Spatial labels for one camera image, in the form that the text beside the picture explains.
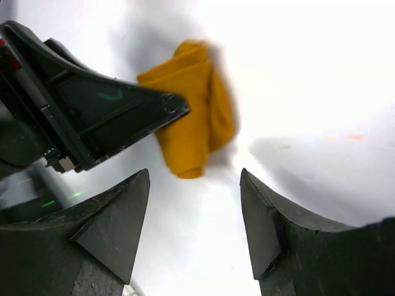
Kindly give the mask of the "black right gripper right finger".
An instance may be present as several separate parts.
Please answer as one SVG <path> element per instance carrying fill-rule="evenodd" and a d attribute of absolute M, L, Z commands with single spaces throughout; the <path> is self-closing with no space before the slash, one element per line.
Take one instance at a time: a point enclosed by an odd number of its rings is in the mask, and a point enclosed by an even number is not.
<path fill-rule="evenodd" d="M 247 170 L 241 208 L 262 295 L 393 295 L 394 219 L 362 227 L 313 213 Z"/>

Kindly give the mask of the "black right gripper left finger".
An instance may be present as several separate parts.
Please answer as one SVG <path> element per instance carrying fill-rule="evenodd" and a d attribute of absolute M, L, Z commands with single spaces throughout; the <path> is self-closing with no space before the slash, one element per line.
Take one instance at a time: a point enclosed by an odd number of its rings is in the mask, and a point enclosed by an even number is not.
<path fill-rule="evenodd" d="M 140 170 L 114 187 L 33 221 L 1 211 L 2 295 L 122 295 L 149 198 Z"/>

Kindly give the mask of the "mustard yellow striped sock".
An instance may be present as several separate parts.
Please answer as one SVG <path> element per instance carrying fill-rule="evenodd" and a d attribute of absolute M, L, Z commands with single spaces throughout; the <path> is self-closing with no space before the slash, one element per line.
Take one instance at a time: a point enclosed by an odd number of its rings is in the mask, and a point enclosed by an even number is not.
<path fill-rule="evenodd" d="M 179 94 L 191 110 L 156 131 L 164 160 L 181 179 L 202 176 L 209 155 L 236 133 L 236 120 L 226 81 L 205 41 L 185 40 L 168 61 L 138 75 L 141 86 Z"/>

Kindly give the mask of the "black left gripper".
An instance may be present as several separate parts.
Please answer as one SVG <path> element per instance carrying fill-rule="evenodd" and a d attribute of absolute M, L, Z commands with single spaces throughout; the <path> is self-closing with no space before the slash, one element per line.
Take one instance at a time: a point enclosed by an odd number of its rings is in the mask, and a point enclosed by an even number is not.
<path fill-rule="evenodd" d="M 1 40 L 2 179 L 41 158 L 89 170 L 188 112 L 181 96 L 96 73 L 17 22 L 12 49 Z"/>

